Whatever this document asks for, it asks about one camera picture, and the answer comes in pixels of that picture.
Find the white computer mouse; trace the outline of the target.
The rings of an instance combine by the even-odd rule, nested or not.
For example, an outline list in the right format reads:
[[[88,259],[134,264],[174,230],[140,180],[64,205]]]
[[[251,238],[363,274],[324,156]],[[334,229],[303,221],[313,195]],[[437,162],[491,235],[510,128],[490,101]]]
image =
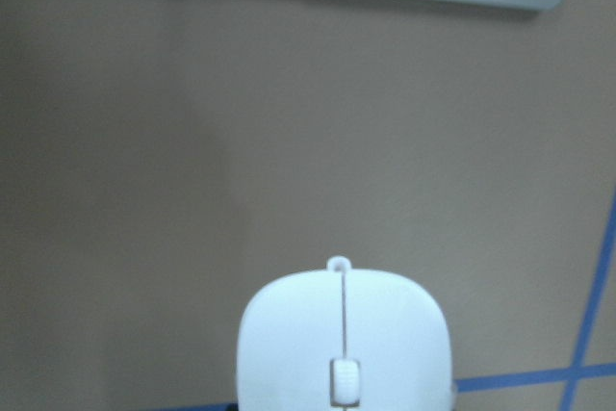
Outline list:
[[[279,278],[248,302],[236,385],[242,410],[452,410],[456,401],[436,300],[343,256]]]

